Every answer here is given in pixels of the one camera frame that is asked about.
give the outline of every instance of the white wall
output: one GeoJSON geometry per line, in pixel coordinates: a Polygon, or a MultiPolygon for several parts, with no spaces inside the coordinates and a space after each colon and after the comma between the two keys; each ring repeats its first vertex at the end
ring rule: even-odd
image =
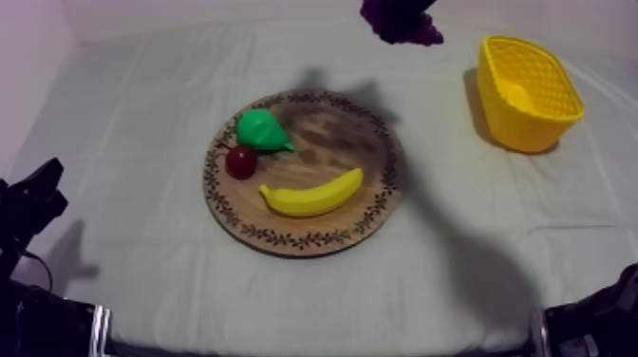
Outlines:
{"type": "Polygon", "coordinates": [[[198,23],[355,17],[360,0],[64,0],[82,41],[198,23]]]}
{"type": "Polygon", "coordinates": [[[0,177],[74,44],[59,0],[0,0],[0,177]]]}
{"type": "MultiPolygon", "coordinates": [[[[357,18],[361,0],[64,0],[78,36],[96,41],[229,19],[357,18]]],[[[435,22],[552,38],[638,59],[636,0],[439,0],[435,22]]]]}

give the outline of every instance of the table surface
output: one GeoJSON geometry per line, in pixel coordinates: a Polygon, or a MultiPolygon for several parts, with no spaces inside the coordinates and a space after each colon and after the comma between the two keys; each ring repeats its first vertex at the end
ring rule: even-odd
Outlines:
{"type": "MultiPolygon", "coordinates": [[[[520,155],[484,127],[475,67],[493,31],[435,21],[442,47],[389,46],[362,20],[331,18],[229,20],[81,48],[9,177],[51,156],[65,166],[68,209],[31,245],[55,291],[113,309],[114,336],[141,345],[379,355],[513,345],[532,309],[614,282],[638,256],[638,63],[511,28],[563,61],[586,107],[555,150],[520,155]],[[372,238],[286,260],[224,233],[202,166],[246,103],[308,87],[384,113],[413,180],[372,238]]],[[[46,279],[29,262],[15,276],[46,279]]]]}

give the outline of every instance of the banana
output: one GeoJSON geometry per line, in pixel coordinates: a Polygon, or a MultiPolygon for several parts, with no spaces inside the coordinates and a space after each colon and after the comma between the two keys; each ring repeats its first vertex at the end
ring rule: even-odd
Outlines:
{"type": "Polygon", "coordinates": [[[259,186],[259,192],[275,211],[286,216],[318,216],[330,212],[347,201],[361,186],[364,171],[350,170],[321,186],[308,190],[271,190],[259,186]]]}

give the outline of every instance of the basket rim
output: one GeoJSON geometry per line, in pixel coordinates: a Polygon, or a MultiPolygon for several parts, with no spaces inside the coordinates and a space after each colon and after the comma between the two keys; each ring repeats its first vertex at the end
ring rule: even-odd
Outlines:
{"type": "Polygon", "coordinates": [[[549,50],[547,50],[546,48],[540,45],[532,43],[530,41],[527,41],[515,36],[507,36],[507,35],[486,36],[485,38],[483,38],[481,46],[485,52],[487,65],[490,68],[490,72],[492,72],[491,77],[492,77],[492,80],[495,81],[495,87],[497,89],[498,96],[508,105],[510,105],[514,110],[517,110],[518,112],[521,112],[526,115],[533,116],[535,118],[539,118],[539,119],[551,121],[551,122],[577,122],[583,118],[583,116],[585,115],[585,108],[580,99],[580,96],[578,95],[578,92],[576,91],[576,89],[573,87],[572,81],[570,80],[570,77],[568,76],[567,71],[561,64],[560,60],[558,60],[558,58],[556,58],[556,56],[554,56],[554,54],[551,53],[549,50]],[[558,75],[560,76],[561,80],[563,81],[563,83],[566,84],[567,90],[572,93],[571,98],[576,105],[575,113],[571,115],[564,115],[564,116],[553,116],[553,115],[543,114],[538,111],[529,110],[527,108],[521,108],[518,105],[515,105],[514,103],[512,103],[512,101],[503,94],[500,86],[497,85],[496,83],[497,70],[496,70],[496,65],[494,64],[494,59],[492,58],[492,54],[490,51],[490,43],[494,40],[511,42],[519,46],[529,47],[533,49],[534,51],[540,53],[541,55],[545,56],[548,60],[550,60],[554,64],[554,68],[558,72],[558,75]]]}

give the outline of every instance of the yellow plastic basket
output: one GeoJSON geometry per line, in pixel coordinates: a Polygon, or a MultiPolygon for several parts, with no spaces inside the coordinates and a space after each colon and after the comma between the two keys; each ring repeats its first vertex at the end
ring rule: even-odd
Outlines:
{"type": "Polygon", "coordinates": [[[558,59],[516,37],[483,40],[477,82],[492,135],[517,151],[550,148],[584,114],[558,59]]]}

